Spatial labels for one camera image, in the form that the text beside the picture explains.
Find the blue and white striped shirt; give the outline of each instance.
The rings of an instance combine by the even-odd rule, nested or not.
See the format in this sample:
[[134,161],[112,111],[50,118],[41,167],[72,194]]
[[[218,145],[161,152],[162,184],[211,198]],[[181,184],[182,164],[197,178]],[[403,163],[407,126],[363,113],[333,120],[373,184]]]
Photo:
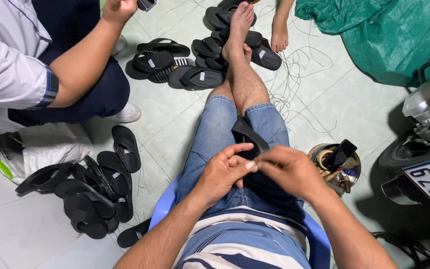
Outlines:
[[172,269],[308,269],[303,223],[238,206],[200,219]]

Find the navy pants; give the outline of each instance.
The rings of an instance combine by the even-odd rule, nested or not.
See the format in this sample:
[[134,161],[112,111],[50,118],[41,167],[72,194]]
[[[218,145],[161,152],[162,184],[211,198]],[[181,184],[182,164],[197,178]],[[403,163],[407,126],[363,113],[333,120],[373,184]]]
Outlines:
[[[33,6],[53,40],[39,56],[39,60],[47,65],[89,34],[100,19],[99,0],[33,0]],[[129,93],[128,80],[111,56],[99,81],[73,105],[35,111],[9,109],[9,119],[33,126],[61,122],[74,124],[94,116],[109,117],[124,108]]]

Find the knee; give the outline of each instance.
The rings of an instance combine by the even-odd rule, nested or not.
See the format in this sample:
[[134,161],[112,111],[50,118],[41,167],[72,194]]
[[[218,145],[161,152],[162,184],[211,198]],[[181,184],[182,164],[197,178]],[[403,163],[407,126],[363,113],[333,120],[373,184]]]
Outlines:
[[119,113],[127,104],[130,94],[130,85],[127,77],[114,60],[109,61],[95,87],[103,89],[104,97],[101,99],[105,104],[105,113],[101,116],[109,117]]

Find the plaid cuff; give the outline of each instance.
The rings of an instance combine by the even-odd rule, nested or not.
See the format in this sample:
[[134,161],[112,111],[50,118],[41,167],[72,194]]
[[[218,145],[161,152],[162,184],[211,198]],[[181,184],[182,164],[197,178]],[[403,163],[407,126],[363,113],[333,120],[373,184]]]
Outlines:
[[46,92],[44,93],[43,98],[41,99],[41,101],[39,101],[39,104],[32,107],[28,107],[27,110],[38,110],[41,108],[45,108],[50,105],[54,101],[54,99],[56,99],[57,92],[59,91],[59,79],[49,69],[49,67],[46,67],[46,74]]

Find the white shirt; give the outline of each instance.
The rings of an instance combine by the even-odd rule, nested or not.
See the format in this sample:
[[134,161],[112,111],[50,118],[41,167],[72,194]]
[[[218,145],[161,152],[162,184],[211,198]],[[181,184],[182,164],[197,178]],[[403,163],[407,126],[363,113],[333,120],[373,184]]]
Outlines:
[[0,0],[0,134],[15,132],[23,126],[8,119],[8,108],[27,109],[47,106],[49,68],[37,57],[51,37],[31,0]]

